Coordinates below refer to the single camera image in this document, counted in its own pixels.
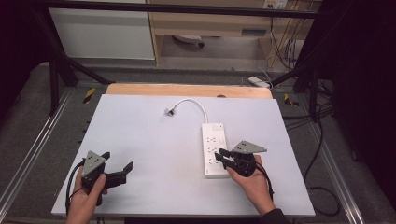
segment white power strip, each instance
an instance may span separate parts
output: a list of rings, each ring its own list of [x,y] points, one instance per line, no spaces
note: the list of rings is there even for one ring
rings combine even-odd
[[[206,178],[229,177],[222,162],[217,161],[215,152],[219,153],[219,148],[227,149],[222,123],[203,123],[202,139],[204,145],[204,166]]]
[[[258,87],[264,87],[268,88],[270,85],[266,83],[265,81],[257,78],[257,77],[250,77],[247,79],[251,84],[258,86]]]

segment human hand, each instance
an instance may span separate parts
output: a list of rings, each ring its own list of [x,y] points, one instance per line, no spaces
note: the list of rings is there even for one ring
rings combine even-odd
[[[91,192],[88,194],[82,187],[81,183],[82,166],[79,167],[76,176],[75,187],[73,189],[72,201],[70,204],[69,213],[67,215],[66,224],[86,224],[90,222],[93,212],[96,208],[96,202],[101,193],[107,194],[107,189],[104,189],[106,183],[106,176],[100,175],[96,180]]]
[[[262,165],[260,156],[255,155],[254,159]],[[261,216],[276,209],[268,191],[267,180],[260,171],[256,169],[250,177],[241,176],[230,167],[227,167],[227,171],[233,181],[245,191],[247,198],[253,203]]]

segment white table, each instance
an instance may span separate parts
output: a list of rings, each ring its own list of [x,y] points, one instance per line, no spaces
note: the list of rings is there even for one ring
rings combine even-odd
[[[198,106],[185,102],[175,116],[164,109],[182,96],[102,95],[74,167],[89,150],[110,151],[106,172],[134,169],[95,210],[101,217],[255,217],[254,206],[231,178],[205,179]],[[268,148],[259,153],[273,183],[277,207],[293,217],[314,216],[276,100],[189,97],[222,122],[228,148],[241,140]],[[65,215],[64,182],[52,214]]]

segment wrist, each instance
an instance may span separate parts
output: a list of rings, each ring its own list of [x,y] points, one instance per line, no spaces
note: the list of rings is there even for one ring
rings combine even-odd
[[[271,212],[272,210],[276,209],[274,203],[270,198],[266,199],[265,197],[260,198],[259,200],[252,201],[254,207],[259,212],[260,216]]]

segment power outlet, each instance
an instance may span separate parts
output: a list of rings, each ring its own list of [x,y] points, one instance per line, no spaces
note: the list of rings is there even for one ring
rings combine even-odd
[[[258,86],[258,87],[263,87],[263,88],[268,88],[270,85],[266,83],[265,81],[257,78],[257,77],[250,77],[247,79],[251,84]]]
[[[275,8],[276,0],[265,0],[264,5],[262,8]]]
[[[204,150],[204,167],[206,178],[229,177],[224,170],[223,164],[216,160],[215,152],[220,148],[227,149],[225,141],[224,125],[222,123],[202,124],[202,140]]]
[[[276,0],[275,9],[285,9],[288,0]]]

